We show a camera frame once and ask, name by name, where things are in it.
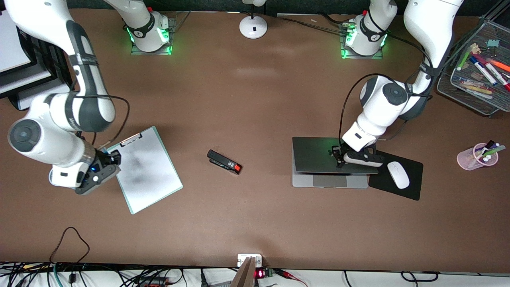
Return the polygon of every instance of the teal cable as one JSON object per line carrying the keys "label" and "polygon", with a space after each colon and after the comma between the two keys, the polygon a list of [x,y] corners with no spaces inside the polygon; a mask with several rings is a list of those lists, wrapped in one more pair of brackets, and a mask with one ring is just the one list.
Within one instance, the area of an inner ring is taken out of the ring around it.
{"label": "teal cable", "polygon": [[62,282],[60,282],[60,278],[59,276],[57,275],[57,265],[53,265],[53,274],[55,275],[55,280],[57,280],[57,284],[59,285],[59,287],[64,287],[62,286]]}

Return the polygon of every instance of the white bracket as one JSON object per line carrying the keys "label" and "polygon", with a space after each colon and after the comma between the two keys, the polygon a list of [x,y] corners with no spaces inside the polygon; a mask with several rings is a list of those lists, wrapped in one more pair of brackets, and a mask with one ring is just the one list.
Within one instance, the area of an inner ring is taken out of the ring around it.
{"label": "white bracket", "polygon": [[262,255],[260,254],[237,254],[237,267],[241,267],[247,257],[255,257],[257,268],[262,267]]}

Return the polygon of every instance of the desk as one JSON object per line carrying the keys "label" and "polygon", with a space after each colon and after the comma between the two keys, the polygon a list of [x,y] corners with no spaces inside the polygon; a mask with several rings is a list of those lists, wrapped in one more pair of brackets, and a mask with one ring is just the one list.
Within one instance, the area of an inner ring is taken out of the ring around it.
{"label": "desk", "polygon": [[[192,13],[172,56],[130,56],[115,11],[72,15],[110,94],[131,103],[120,138],[155,125],[184,188],[131,215],[115,179],[77,196],[51,186],[50,166],[19,155],[4,137],[1,260],[47,261],[64,228],[75,226],[91,246],[88,262],[232,266],[238,253],[261,253],[282,268],[510,273],[510,154],[473,172],[455,159],[488,139],[510,144],[506,114],[483,118],[437,95],[395,139],[378,144],[424,163],[420,201],[372,188],[291,185],[292,137],[335,136],[351,85],[374,72],[405,80],[421,61],[414,48],[389,39],[383,61],[346,60],[336,36],[296,23],[268,17],[268,33],[249,40],[238,30],[245,15]],[[328,25],[300,19],[310,18]],[[476,22],[458,19],[455,29]],[[410,38],[401,18],[392,31]],[[97,143],[120,126],[125,107],[115,105],[118,119]],[[352,97],[344,121],[361,110]],[[2,100],[0,134],[22,115]],[[210,164],[209,149],[241,163],[241,175]],[[70,233],[55,260],[84,252]]]}

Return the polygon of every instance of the green pen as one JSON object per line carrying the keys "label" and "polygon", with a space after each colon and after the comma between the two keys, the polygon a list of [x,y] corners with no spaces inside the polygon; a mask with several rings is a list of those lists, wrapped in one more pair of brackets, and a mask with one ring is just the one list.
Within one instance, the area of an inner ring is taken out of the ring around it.
{"label": "green pen", "polygon": [[468,57],[469,57],[469,53],[471,53],[471,51],[467,51],[465,54],[464,54],[464,57],[462,58],[462,61],[458,64],[457,66],[457,71],[460,71],[462,70],[462,66],[464,66],[464,64],[466,63],[466,61],[468,60]]}
{"label": "green pen", "polygon": [[485,156],[488,156],[488,155],[491,155],[491,154],[495,154],[495,153],[497,153],[497,152],[500,152],[500,151],[504,150],[505,148],[506,148],[506,147],[505,147],[504,145],[500,145],[500,146],[498,146],[498,147],[497,147],[497,148],[495,148],[495,149],[491,149],[491,150],[486,151],[486,152],[482,155],[482,157],[485,157]]}

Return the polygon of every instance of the pen holder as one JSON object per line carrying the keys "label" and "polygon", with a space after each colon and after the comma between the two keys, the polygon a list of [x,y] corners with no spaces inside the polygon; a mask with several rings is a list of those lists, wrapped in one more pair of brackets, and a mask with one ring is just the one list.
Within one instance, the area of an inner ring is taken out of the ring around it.
{"label": "pen holder", "polygon": [[457,155],[457,163],[467,171],[472,171],[484,166],[495,165],[498,162],[498,153],[493,154],[492,158],[487,162],[483,162],[481,159],[476,159],[475,150],[483,148],[485,145],[485,143],[479,143],[470,149],[460,152]]}

